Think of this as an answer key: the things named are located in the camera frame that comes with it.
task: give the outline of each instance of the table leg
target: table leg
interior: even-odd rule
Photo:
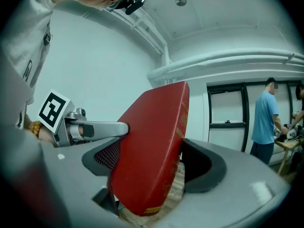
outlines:
[[[289,150],[285,150],[284,158],[283,158],[282,163],[280,165],[280,168],[279,168],[279,170],[277,172],[279,175],[280,175],[282,169],[284,168],[284,165],[285,165],[285,162],[286,162],[286,159],[287,159],[287,156],[288,156],[288,151]]]

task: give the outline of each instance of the person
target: person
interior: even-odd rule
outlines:
[[[299,83],[295,88],[295,96],[298,101],[302,100],[302,109],[300,113],[295,117],[294,122],[291,124],[289,129],[293,129],[304,117],[304,84]]]
[[[26,106],[33,103],[35,85],[50,47],[50,19],[54,6],[65,0],[22,0],[0,35],[0,64],[18,72],[32,89],[32,97],[16,119],[16,127],[31,130],[40,140],[54,143],[51,132],[39,122],[31,122]],[[77,0],[96,8],[114,7],[122,0]]]
[[[250,154],[269,164],[274,150],[274,125],[283,133],[288,129],[281,125],[279,111],[274,97],[277,83],[274,78],[266,82],[265,90],[256,100],[255,122],[253,127],[253,145]]]

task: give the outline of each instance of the man in blue shirt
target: man in blue shirt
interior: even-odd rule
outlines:
[[[288,129],[281,126],[279,110],[274,97],[277,83],[274,78],[269,78],[266,88],[256,100],[255,123],[253,127],[253,145],[250,154],[269,164],[274,150],[274,125],[283,133]]]

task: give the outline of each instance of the black mesh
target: black mesh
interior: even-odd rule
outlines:
[[[117,141],[107,148],[101,150],[100,152],[96,153],[94,155],[94,160],[109,168],[110,170],[113,170],[115,165],[117,164],[120,156],[120,141]]]

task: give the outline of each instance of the blue t-shirt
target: blue t-shirt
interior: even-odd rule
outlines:
[[[256,100],[256,116],[252,140],[258,144],[274,143],[274,121],[272,115],[279,114],[275,97],[263,92]]]

